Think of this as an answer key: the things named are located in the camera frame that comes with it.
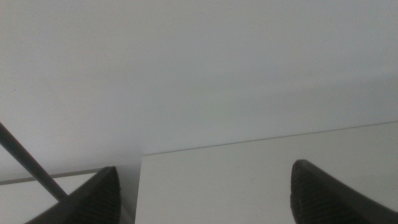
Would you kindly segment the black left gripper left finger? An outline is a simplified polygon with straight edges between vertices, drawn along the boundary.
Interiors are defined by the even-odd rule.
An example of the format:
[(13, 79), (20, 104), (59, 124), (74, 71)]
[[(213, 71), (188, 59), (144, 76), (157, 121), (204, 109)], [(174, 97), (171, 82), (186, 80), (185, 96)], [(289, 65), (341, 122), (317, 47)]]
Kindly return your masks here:
[(28, 224), (118, 224), (121, 188), (115, 167), (105, 167)]

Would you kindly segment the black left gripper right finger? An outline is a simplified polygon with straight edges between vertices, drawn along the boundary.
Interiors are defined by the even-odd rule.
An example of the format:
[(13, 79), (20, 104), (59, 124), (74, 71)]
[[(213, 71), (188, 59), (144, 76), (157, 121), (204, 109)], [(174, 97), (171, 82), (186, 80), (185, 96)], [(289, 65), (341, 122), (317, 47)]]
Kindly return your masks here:
[(304, 159), (292, 166), (290, 191), (290, 207), (296, 223), (397, 224), (397, 212)]

